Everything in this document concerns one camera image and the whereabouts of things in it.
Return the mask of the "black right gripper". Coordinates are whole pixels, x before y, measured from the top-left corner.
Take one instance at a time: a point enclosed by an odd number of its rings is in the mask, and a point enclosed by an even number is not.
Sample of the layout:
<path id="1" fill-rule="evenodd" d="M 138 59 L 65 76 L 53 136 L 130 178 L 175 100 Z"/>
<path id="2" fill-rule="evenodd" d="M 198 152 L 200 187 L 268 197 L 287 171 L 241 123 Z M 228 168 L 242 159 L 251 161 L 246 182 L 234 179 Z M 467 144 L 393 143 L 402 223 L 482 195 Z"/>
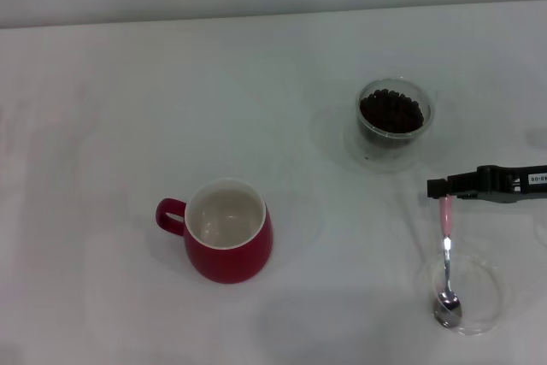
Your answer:
<path id="1" fill-rule="evenodd" d="M 428 180 L 426 194 L 429 198 L 457 197 L 493 203 L 546 199 L 546 166 L 480 166 L 470 173 Z"/>

